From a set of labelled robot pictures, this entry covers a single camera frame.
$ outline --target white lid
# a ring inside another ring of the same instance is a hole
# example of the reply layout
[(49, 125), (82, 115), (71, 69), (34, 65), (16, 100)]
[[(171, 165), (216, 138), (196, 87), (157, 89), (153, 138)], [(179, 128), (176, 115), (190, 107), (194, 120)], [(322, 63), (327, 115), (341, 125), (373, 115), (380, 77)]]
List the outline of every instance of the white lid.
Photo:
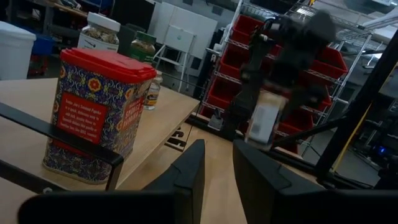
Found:
[(33, 40), (33, 41), (36, 40), (35, 34), (3, 21), (0, 21), (0, 35), (1, 36), (8, 35), (9, 37), (19, 38), (24, 40)]
[(88, 16), (87, 16), (87, 21), (92, 22), (94, 24), (98, 24), (101, 27), (105, 27), (107, 29), (110, 29), (110, 30), (113, 30), (116, 32), (119, 32), (119, 30), (120, 30), (120, 23), (118, 23), (110, 18), (101, 16), (97, 13), (89, 12)]

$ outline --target label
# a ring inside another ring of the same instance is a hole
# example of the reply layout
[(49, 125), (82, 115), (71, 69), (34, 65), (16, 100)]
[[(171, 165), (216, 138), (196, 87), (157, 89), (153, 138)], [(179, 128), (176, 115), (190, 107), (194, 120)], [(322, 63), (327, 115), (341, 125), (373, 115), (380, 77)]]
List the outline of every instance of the label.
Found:
[(257, 142), (269, 144), (279, 108), (271, 105), (257, 105), (252, 116), (249, 137)]
[(80, 33), (77, 47), (81, 49), (111, 50), (117, 52), (119, 45), (109, 44)]
[(125, 130), (126, 128), (130, 127), (131, 124), (135, 123), (141, 114), (144, 107), (142, 104), (144, 103), (144, 98), (141, 97), (138, 100), (129, 103), (123, 111), (123, 120), (121, 130)]
[(145, 106), (155, 106), (158, 97), (159, 91), (149, 90), (147, 98), (145, 100)]
[(152, 61), (154, 60), (154, 54), (147, 53), (141, 49), (138, 49), (136, 47), (131, 47), (130, 48), (130, 57), (133, 59), (137, 59), (140, 62), (147, 63), (149, 65), (152, 65)]
[[(92, 143), (99, 144), (107, 110), (104, 105), (96, 104), (70, 93), (63, 93), (57, 127)], [(62, 142), (54, 141), (54, 144), (77, 154), (85, 155), (85, 153)]]

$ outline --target red lid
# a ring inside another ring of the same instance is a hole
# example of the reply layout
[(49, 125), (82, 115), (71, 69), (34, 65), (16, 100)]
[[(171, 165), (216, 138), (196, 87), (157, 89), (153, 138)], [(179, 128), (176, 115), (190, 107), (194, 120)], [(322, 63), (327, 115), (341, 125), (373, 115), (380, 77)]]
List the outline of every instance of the red lid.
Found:
[(156, 76), (152, 66), (109, 50), (65, 49), (61, 59), (124, 83), (140, 83)]

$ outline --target black frame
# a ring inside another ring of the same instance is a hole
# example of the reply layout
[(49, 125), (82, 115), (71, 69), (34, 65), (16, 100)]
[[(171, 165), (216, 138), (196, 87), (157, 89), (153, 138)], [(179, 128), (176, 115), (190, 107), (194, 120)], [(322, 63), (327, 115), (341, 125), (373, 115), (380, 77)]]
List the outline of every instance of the black frame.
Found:
[[(105, 190), (114, 190), (116, 188), (116, 184), (118, 183), (124, 162), (123, 157), (118, 153), (107, 150), (104, 147), (96, 145), (86, 139), (68, 133), (56, 127), (54, 124), (47, 123), (4, 103), (0, 103), (0, 116), (35, 132), (43, 134), (49, 138), (68, 144), (69, 146), (74, 147), (81, 152), (93, 156), (95, 159), (99, 159), (107, 164), (110, 164), (112, 168), (108, 182), (106, 183)], [(57, 184), (53, 184), (41, 177), (32, 175), (2, 160), (0, 160), (0, 177), (37, 194), (42, 194), (53, 190), (67, 190)]]
[[(354, 180), (347, 179), (338, 174), (332, 174), (330, 169), (337, 157), (342, 152), (349, 137), (354, 133), (356, 127), (360, 125), (362, 118), (365, 117), (373, 99), (375, 99), (377, 93), (382, 88), (390, 73), (393, 71), (393, 69), (395, 69), (396, 63), (398, 61), (398, 54), (396, 54), (396, 52), (398, 52), (398, 32), (394, 34), (389, 45), (384, 50), (382, 57), (377, 62), (369, 78), (366, 80), (366, 83), (358, 93), (358, 96), (341, 118), (329, 121), (307, 131), (275, 140), (271, 150), (268, 152), (264, 151), (264, 153), (273, 159), (283, 162), (284, 164), (314, 175), (319, 183), (333, 184), (335, 187), (341, 189), (366, 188), (364, 185), (361, 185)], [(209, 128), (208, 121), (197, 116), (191, 115), (188, 118), (187, 123), (226, 140), (234, 140), (231, 139), (226, 133)], [(274, 149), (281, 144), (294, 142), (300, 138), (312, 136), (332, 128), (337, 128), (336, 133), (333, 135), (316, 165)]]
[[(330, 121), (327, 124), (295, 134), (293, 136), (278, 139), (274, 142), (273, 148), (264, 153), (275, 160), (283, 162), (284, 164), (316, 176), (318, 181), (323, 184), (327, 182), (340, 189), (363, 189), (363, 185), (353, 180), (349, 180), (338, 174), (331, 174), (330, 168), (343, 150), (344, 145), (347, 143), (357, 125), (359, 125), (361, 118), (366, 115), (366, 112), (371, 105), (372, 100), (375, 99), (377, 92), (379, 92), (391, 71), (395, 69), (396, 63), (398, 61), (398, 54), (395, 54), (396, 52), (398, 52), (398, 32), (394, 34), (390, 44), (387, 46), (382, 57), (377, 62), (362, 90), (359, 92), (355, 101), (350, 105), (348, 112), (343, 115), (342, 118)], [(123, 157), (118, 153), (107, 150), (83, 138), (70, 134), (62, 129), (59, 129), (53, 124), (49, 124), (23, 111), (19, 111), (13, 107), (5, 105), (4, 103), (0, 103), (0, 116), (43, 134), (49, 138), (53, 138), (68, 144), (84, 153), (93, 156), (96, 159), (100, 159), (101, 161), (110, 164), (112, 169), (105, 190), (114, 190), (116, 188), (124, 161)], [(225, 133), (221, 133), (209, 128), (207, 126), (208, 121), (205, 119), (191, 115), (186, 122), (229, 141), (234, 140), (230, 139)], [(275, 147), (281, 145), (282, 143), (292, 142), (302, 137), (311, 136), (334, 127), (337, 127), (338, 129), (316, 165), (301, 159), (297, 159), (296, 157), (284, 152), (274, 150)], [(67, 190), (58, 186), (57, 184), (53, 184), (40, 177), (34, 176), (1, 160), (0, 177), (37, 194), (42, 194), (51, 190)]]

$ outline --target green lid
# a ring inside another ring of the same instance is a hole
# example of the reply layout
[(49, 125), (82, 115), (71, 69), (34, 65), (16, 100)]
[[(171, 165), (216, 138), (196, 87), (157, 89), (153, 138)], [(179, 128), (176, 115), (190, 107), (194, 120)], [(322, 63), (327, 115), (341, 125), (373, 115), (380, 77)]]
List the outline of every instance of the green lid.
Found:
[(151, 36), (149, 34), (146, 34), (144, 32), (141, 31), (137, 31), (137, 39), (148, 42), (150, 44), (155, 44), (156, 43), (156, 37)]

